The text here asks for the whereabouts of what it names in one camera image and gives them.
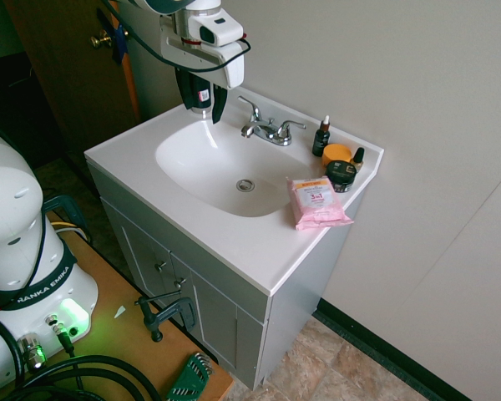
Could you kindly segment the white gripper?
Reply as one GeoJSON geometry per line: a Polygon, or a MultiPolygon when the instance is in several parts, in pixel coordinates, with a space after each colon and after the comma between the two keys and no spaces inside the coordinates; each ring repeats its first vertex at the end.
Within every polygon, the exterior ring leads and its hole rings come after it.
{"type": "MultiPolygon", "coordinates": [[[[243,50],[237,42],[216,47],[206,43],[190,45],[184,43],[173,29],[168,18],[160,19],[160,52],[169,61],[188,69],[211,69],[225,63],[243,50]]],[[[198,72],[195,75],[213,83],[214,104],[212,109],[212,122],[217,124],[221,120],[228,90],[240,86],[245,77],[244,57],[228,63],[222,69],[211,72],[198,72]]],[[[187,109],[194,104],[192,90],[192,74],[188,71],[175,68],[175,77],[180,92],[180,97],[187,109]]]]}

